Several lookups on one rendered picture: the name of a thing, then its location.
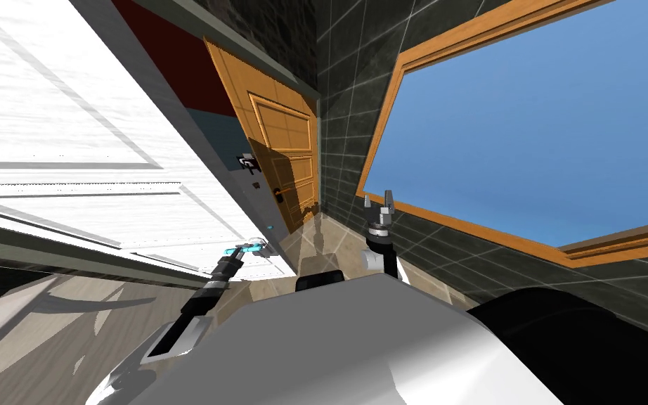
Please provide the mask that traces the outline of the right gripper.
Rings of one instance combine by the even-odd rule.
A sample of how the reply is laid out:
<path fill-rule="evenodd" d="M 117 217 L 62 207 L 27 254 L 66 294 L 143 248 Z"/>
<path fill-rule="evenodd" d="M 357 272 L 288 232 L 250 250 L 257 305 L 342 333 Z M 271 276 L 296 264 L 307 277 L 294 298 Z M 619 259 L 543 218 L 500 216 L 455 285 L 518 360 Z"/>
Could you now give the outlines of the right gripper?
<path fill-rule="evenodd" d="M 365 220 L 370 229 L 390 229 L 392 216 L 395 211 L 394 198 L 391 190 L 384 192 L 383 206 L 371 205 L 370 197 L 364 197 Z"/>

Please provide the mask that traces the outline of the glassy silver door handle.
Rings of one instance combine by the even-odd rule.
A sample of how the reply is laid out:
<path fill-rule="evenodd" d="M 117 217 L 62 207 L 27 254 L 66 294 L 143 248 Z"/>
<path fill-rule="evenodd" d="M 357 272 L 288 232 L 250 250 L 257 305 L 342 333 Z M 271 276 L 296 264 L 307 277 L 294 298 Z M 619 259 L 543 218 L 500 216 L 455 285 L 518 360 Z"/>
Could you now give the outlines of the glassy silver door handle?
<path fill-rule="evenodd" d="M 242 249 L 243 252 L 252 253 L 256 257 L 268 259 L 272 255 L 272 251 L 268 242 L 263 238 L 250 238 L 246 242 L 246 246 Z"/>

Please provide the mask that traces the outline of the orange wooden door leaf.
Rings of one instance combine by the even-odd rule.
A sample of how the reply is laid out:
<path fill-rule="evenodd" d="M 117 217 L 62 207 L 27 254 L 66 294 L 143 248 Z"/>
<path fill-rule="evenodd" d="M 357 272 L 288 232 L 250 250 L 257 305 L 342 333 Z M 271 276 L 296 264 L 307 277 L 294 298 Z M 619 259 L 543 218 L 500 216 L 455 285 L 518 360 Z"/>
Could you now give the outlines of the orange wooden door leaf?
<path fill-rule="evenodd" d="M 316 102 L 204 40 L 236 117 L 266 179 L 269 195 L 292 233 L 318 212 Z M 273 189 L 295 188 L 277 203 Z"/>

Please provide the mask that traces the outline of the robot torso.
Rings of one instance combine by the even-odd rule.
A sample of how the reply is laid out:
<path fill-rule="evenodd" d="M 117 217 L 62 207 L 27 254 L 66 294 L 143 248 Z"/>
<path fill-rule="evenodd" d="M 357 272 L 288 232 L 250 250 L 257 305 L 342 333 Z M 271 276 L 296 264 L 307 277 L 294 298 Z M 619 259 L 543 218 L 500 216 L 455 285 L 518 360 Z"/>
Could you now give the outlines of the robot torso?
<path fill-rule="evenodd" d="M 151 335 L 86 405 L 563 405 L 466 311 L 372 274 L 250 303 L 193 325 L 145 370 Z"/>

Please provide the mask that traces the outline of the orange framed window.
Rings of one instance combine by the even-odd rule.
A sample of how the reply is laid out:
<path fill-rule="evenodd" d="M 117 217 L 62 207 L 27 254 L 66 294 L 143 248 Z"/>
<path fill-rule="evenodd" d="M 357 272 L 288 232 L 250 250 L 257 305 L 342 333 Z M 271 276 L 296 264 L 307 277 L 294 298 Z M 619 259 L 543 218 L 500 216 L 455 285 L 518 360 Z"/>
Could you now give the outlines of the orange framed window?
<path fill-rule="evenodd" d="M 648 0 L 510 0 L 401 52 L 357 185 L 571 268 L 648 258 Z"/>

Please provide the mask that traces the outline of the white panelled door leaf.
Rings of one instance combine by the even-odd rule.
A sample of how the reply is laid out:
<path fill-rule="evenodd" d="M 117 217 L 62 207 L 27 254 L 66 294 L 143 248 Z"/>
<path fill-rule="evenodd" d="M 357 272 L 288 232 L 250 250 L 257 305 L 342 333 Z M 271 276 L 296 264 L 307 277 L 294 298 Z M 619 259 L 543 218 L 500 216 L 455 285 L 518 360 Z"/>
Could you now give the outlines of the white panelled door leaf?
<path fill-rule="evenodd" d="M 0 0 L 0 259 L 199 285 L 294 276 L 110 0 Z"/>

